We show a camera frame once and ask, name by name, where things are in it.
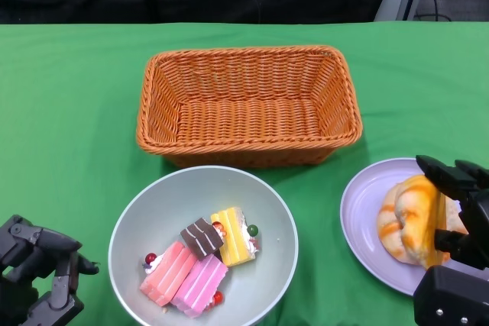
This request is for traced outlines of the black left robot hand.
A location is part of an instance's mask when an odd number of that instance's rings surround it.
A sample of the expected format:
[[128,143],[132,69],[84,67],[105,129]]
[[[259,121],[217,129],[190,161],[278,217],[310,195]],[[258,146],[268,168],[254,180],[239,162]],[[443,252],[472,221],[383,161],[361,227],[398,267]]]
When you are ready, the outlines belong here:
[[67,325],[83,309],[79,275],[99,272],[82,244],[20,215],[1,226],[1,324]]

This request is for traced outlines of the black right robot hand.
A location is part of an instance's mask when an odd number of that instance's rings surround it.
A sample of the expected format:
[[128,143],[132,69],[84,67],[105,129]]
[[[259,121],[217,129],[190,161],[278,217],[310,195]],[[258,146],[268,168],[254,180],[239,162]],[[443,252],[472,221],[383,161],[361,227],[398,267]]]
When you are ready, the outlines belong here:
[[[417,155],[416,163],[439,193],[459,202],[458,216],[468,231],[442,229],[445,209],[437,203],[428,248],[475,269],[487,269],[488,170],[467,160],[447,166],[426,155]],[[431,263],[413,293],[413,309],[418,325],[487,325],[488,281]]]

